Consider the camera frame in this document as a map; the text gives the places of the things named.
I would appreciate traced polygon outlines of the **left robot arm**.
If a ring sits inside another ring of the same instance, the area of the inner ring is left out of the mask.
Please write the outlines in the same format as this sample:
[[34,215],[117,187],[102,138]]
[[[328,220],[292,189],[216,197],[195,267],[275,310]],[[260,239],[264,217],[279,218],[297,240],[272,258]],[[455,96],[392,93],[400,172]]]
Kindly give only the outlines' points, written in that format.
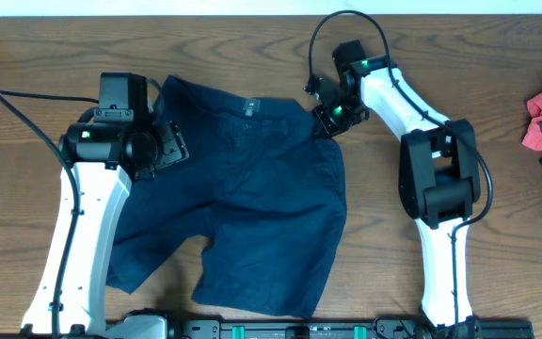
[[96,106],[61,136],[63,170],[56,226],[21,338],[172,338],[168,315],[137,311],[105,319],[105,282],[123,205],[133,182],[188,158],[175,121],[163,120],[158,83],[134,73],[102,73]]

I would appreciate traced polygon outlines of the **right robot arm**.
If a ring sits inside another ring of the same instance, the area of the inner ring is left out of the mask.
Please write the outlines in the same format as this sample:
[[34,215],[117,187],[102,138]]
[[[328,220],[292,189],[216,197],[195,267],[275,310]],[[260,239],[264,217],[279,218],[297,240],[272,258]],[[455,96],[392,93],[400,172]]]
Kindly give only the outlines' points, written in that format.
[[433,336],[469,329],[472,315],[465,240],[481,193],[473,127],[432,108],[387,56],[368,57],[361,43],[332,53],[337,82],[311,75],[306,92],[318,137],[336,137],[375,113],[400,143],[398,192],[422,241],[422,314]]

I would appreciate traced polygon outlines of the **navy blue shorts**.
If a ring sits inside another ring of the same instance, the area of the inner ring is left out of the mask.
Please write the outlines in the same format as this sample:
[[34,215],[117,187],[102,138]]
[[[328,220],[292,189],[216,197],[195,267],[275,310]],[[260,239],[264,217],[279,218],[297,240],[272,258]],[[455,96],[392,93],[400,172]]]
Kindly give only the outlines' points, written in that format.
[[170,76],[160,99],[189,155],[132,184],[106,282],[133,293],[189,237],[209,244],[192,298],[309,318],[346,222],[338,143],[292,99],[244,98]]

